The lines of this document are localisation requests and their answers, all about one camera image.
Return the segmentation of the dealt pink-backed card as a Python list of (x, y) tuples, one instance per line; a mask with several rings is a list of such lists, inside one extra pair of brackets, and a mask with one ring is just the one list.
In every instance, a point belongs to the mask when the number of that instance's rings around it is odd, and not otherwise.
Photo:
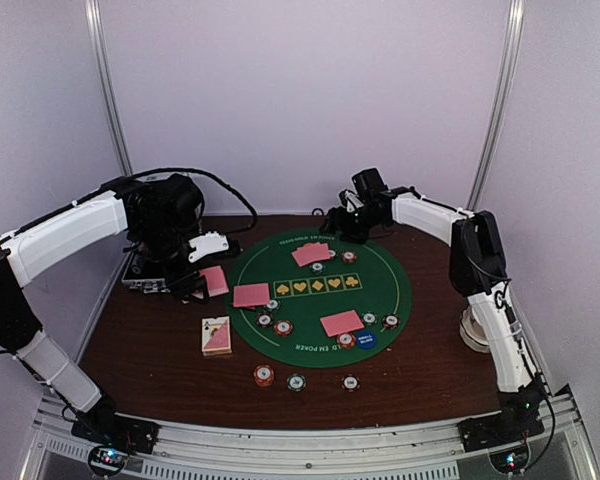
[(267, 283), (236, 285), (233, 288), (234, 308), (255, 308), (265, 306), (270, 300), (271, 295)]

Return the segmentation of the green poker chip stack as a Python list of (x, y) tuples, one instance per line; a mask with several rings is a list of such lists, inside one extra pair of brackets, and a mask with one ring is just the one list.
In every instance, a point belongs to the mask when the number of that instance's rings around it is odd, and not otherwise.
[(291, 392), (302, 392), (307, 386), (306, 378), (298, 373), (291, 374), (286, 380), (287, 389)]

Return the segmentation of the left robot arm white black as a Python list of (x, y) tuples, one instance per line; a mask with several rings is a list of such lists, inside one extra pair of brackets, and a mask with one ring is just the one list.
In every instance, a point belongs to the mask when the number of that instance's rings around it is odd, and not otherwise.
[(171, 294), (190, 299), (204, 287), (199, 261), (226, 248), (223, 236), (198, 234), (200, 201), (187, 176), (119, 178), (0, 237), (0, 346), (60, 396), (93, 441), (133, 452), (143, 434), (123, 424), (113, 400), (44, 331), (23, 289), (74, 253), (126, 232), (145, 258), (162, 267)]

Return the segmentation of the pink-backed playing card deck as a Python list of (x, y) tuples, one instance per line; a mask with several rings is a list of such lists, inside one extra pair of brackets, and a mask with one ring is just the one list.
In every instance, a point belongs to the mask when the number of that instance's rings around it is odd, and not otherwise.
[(210, 298), (227, 294), (229, 286), (221, 266), (212, 266), (200, 270), (200, 275), (206, 280), (207, 296)]

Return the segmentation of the red five chip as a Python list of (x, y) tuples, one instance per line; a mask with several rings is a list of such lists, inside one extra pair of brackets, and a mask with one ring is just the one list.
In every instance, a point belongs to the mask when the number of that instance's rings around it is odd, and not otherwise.
[(352, 349), (356, 345), (356, 337), (348, 332), (341, 333), (337, 336), (337, 344), (342, 349)]
[(274, 332), (277, 336), (286, 337), (293, 332), (293, 323), (288, 320), (280, 320), (274, 324)]

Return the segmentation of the dealt card seat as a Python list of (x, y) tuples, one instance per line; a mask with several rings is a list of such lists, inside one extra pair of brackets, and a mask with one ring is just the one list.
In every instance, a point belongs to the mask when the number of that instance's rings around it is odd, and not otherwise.
[(314, 243), (302, 246), (292, 252), (292, 257), (299, 267), (304, 267), (315, 262), (331, 259), (330, 248), (325, 243)]
[(320, 323), (329, 338), (343, 333), (355, 332), (364, 327), (364, 323), (355, 310), (322, 317)]

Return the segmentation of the green chip top seat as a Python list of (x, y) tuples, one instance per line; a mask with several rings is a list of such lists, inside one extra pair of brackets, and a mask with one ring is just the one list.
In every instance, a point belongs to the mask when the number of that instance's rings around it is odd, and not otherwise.
[(325, 269), (325, 265), (321, 262), (314, 262), (310, 265), (310, 270), (315, 275), (323, 274)]

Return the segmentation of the dealt card bottom seat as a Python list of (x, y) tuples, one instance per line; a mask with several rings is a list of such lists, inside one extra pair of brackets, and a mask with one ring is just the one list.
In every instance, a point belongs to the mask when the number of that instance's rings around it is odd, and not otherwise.
[(364, 327), (364, 323), (355, 310), (322, 317), (320, 323), (329, 338), (343, 333), (355, 332)]

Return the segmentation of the blue small blind button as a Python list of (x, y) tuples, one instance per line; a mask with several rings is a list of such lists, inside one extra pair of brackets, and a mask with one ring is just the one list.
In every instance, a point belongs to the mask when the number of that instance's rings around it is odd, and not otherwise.
[(356, 346), (363, 350), (371, 350), (377, 346), (377, 336), (370, 331), (359, 331), (355, 335)]

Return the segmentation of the dealt card top seat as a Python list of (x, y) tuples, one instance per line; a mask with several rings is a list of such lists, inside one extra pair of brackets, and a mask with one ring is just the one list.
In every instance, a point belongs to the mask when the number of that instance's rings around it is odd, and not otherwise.
[(304, 267), (315, 262), (331, 259), (330, 248), (325, 243), (314, 243), (302, 246), (292, 252), (292, 257), (299, 267)]

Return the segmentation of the orange poker chip stack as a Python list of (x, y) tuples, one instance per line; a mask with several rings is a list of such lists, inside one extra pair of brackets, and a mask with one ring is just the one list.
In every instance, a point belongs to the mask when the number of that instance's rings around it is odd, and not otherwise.
[(269, 365), (258, 365), (253, 372), (254, 381), (257, 386), (268, 387), (275, 380), (275, 373)]

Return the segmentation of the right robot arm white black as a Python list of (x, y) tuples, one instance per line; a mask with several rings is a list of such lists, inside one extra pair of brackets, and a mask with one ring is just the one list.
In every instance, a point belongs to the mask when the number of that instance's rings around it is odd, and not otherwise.
[(344, 190), (328, 210), (321, 231), (362, 244), (372, 228), (406, 225), (450, 248), (449, 278), (482, 328), (494, 362), (500, 411), (459, 426), (467, 452), (523, 442), (543, 433), (539, 407), (548, 396), (511, 305), (506, 258), (495, 216), (430, 200), (414, 188)]

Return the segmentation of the brown poker chip stack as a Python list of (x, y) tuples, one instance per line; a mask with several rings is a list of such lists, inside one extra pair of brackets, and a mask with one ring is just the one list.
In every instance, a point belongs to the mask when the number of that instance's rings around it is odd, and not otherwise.
[(341, 380), (341, 386), (348, 392), (356, 391), (360, 387), (360, 380), (357, 376), (348, 374)]

